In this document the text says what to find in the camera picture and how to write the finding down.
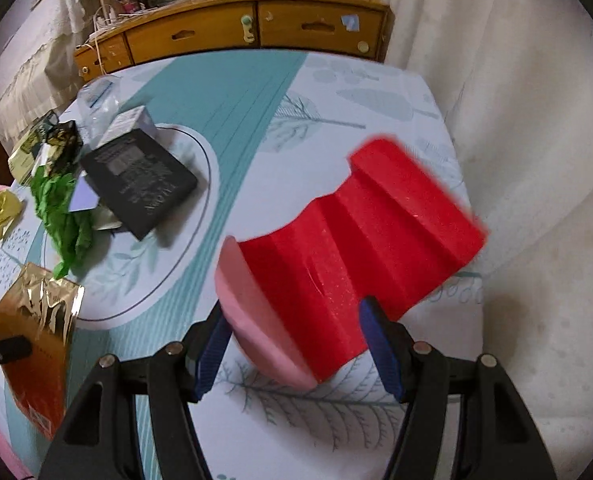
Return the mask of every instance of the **plastic bag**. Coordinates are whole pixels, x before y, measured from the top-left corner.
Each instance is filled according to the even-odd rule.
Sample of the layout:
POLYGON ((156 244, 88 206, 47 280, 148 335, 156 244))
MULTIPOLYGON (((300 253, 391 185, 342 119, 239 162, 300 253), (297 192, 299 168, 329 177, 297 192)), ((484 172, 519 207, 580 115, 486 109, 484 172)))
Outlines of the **plastic bag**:
POLYGON ((114 75, 97 77, 81 88, 76 97, 81 112, 81 123, 77 123, 79 134, 91 149, 118 114, 120 81, 114 75))

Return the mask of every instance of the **gold foil bag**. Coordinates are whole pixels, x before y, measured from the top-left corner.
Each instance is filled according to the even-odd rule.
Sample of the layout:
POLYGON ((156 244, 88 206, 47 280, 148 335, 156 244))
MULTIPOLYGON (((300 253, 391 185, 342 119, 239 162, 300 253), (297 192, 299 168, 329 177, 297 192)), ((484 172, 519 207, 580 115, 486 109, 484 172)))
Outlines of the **gold foil bag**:
POLYGON ((20 215, 23 204, 9 189, 0 190, 0 238, 3 238, 14 219, 20 215))
POLYGON ((84 288, 35 264, 0 301, 0 339, 23 335, 32 355, 3 365, 19 409, 52 440, 65 415, 67 358, 84 288))

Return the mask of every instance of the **teal stripe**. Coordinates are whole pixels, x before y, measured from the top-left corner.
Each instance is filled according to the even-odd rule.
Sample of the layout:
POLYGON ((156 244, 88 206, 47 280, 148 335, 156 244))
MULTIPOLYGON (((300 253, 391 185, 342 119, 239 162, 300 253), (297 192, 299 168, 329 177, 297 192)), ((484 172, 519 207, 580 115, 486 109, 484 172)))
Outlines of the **teal stripe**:
MULTIPOLYGON (((156 123, 182 124, 201 133, 218 158, 220 196, 193 261, 153 307, 111 330, 76 330, 70 352, 68 403, 100 355, 112 352, 123 360, 149 355, 186 332, 245 174, 306 55, 239 50, 179 57, 123 106, 128 109, 146 104, 156 123)), ((30 253, 38 262, 40 243, 30 253)), ((47 449, 45 439, 28 424, 13 401, 12 406, 9 404, 10 435, 19 435, 13 440, 13 448, 36 474, 47 449)), ((137 403, 137 420, 146 478, 160 478, 145 399, 137 403)))
POLYGON ((38 266, 41 265, 41 249, 43 248, 43 236, 45 232, 46 228, 43 224, 39 225, 38 230, 36 231, 36 236, 34 237, 34 240, 32 240, 32 245, 30 245, 26 262, 32 262, 38 266))

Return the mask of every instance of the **metal screw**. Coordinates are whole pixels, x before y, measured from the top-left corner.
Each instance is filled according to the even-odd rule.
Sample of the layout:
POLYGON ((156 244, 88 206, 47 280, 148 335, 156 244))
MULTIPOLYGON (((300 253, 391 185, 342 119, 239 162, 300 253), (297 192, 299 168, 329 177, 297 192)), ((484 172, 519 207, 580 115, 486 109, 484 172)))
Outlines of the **metal screw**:
POLYGON ((104 355, 99 359, 99 365, 101 368, 110 368, 116 362, 116 358, 112 354, 104 355))
POLYGON ((481 363, 483 364, 483 366, 486 366, 487 368, 494 368, 499 362, 496 361, 496 357, 494 357, 493 355, 483 354, 481 356, 481 363))
POLYGON ((183 351, 183 343, 181 341, 172 341, 166 345, 165 351, 168 355, 178 355, 183 351))
POLYGON ((416 341, 412 348, 414 348, 414 351, 417 354, 421 355, 427 355, 432 352, 432 345, 430 345, 430 343, 426 343, 425 341, 416 341))

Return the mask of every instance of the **drawer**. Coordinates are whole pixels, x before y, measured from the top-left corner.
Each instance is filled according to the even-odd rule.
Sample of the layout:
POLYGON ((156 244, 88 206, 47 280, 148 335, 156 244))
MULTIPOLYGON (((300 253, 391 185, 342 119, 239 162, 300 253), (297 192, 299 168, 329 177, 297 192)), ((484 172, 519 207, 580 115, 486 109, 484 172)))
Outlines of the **drawer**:
MULTIPOLYGON (((84 47, 84 50, 81 50, 74 56, 74 60, 79 67, 79 74, 85 82, 91 81, 101 75, 94 40, 88 43, 93 48, 84 47)), ((105 72, 116 72, 116 70, 133 65, 128 51, 128 44, 123 34, 99 41, 99 52, 105 72)))
POLYGON ((327 3, 259 2, 261 46, 329 50, 373 59, 383 13, 327 3), (358 16, 358 30, 349 31, 343 16, 358 16))
POLYGON ((126 32, 135 63, 200 50, 257 46, 254 4, 228 4, 189 10, 126 32), (250 32, 241 23, 249 16, 250 32))

